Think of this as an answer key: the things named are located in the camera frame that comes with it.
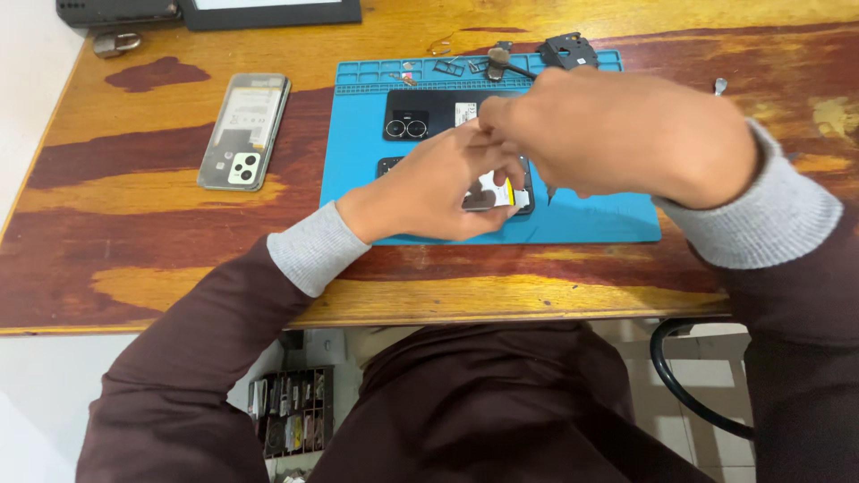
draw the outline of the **hand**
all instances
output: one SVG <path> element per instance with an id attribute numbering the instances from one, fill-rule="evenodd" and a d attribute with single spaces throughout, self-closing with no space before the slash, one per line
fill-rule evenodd
<path id="1" fill-rule="evenodd" d="M 510 178 L 514 188 L 523 188 L 518 155 L 492 143 L 473 120 L 418 144 L 387 174 L 346 193 L 337 210 L 364 243 L 397 234 L 465 240 L 500 229 L 518 211 L 462 209 L 468 187 L 493 169 L 499 186 Z"/>
<path id="2" fill-rule="evenodd" d="M 693 209 L 739 197 L 756 148 L 730 101 L 652 76 L 546 69 L 521 97 L 491 97 L 480 127 L 580 196 L 649 193 Z"/>

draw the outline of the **wooden desk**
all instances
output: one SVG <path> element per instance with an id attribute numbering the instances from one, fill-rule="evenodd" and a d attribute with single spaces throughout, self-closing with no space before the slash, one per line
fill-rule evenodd
<path id="1" fill-rule="evenodd" d="M 214 265 L 316 209 L 335 65 L 451 54 L 512 40 L 532 52 L 579 30 L 627 70 L 726 95 L 783 140 L 797 167 L 859 199 L 859 4 L 637 0 L 363 0 L 360 25 L 193 34 L 136 28 L 100 60 L 87 42 L 0 245 L 0 333 L 134 332 Z M 282 72 L 293 92 L 257 193 L 195 184 L 236 72 Z M 664 216 L 637 245 L 377 247 L 299 325 L 713 315 L 715 278 Z"/>

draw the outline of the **brown sweatshirt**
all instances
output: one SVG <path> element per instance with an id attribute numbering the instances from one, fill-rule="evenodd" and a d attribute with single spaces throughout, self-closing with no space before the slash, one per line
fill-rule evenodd
<path id="1" fill-rule="evenodd" d="M 752 335 L 758 481 L 856 480 L 857 213 L 752 128 L 765 166 L 740 199 L 713 211 L 655 202 Z M 367 249 L 327 205 L 213 270 L 104 375 L 77 478 L 266 481 L 251 420 L 227 392 Z M 709 479 L 635 425 L 623 361 L 575 322 L 426 327 L 389 347 L 311 479 L 508 480 Z"/>

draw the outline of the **cable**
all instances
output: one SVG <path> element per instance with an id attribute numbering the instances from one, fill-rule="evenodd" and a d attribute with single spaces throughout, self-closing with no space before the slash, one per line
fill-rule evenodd
<path id="1" fill-rule="evenodd" d="M 650 336 L 650 360 L 653 361 L 653 365 L 656 368 L 656 373 L 659 374 L 659 377 L 665 383 L 665 386 L 668 388 L 669 391 L 671 391 L 671 394 L 674 394 L 674 397 L 676 397 L 680 400 L 680 402 L 683 403 L 684 406 L 691 409 L 693 413 L 697 414 L 713 426 L 723 429 L 735 436 L 752 440 L 754 439 L 754 429 L 751 426 L 746 426 L 731 419 L 725 418 L 721 414 L 716 413 L 712 409 L 701 404 L 700 401 L 692 397 L 691 394 L 687 393 L 686 390 L 683 389 L 683 386 L 681 386 L 680 383 L 677 382 L 677 378 L 674 377 L 674 373 L 668 368 L 668 362 L 665 360 L 665 353 L 662 350 L 662 343 L 667 336 L 677 332 L 680 329 L 692 327 L 697 324 L 707 324 L 713 322 L 716 322 L 716 320 L 694 321 L 683 319 L 668 319 L 662 322 L 653 332 L 653 335 Z"/>

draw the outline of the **black picture frame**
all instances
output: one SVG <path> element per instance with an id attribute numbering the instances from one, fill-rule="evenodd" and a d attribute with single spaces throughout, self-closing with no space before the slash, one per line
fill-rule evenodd
<path id="1" fill-rule="evenodd" d="M 194 0 L 179 0 L 179 6 L 188 30 L 230 30 L 361 21 L 361 0 L 217 10 L 200 10 Z"/>

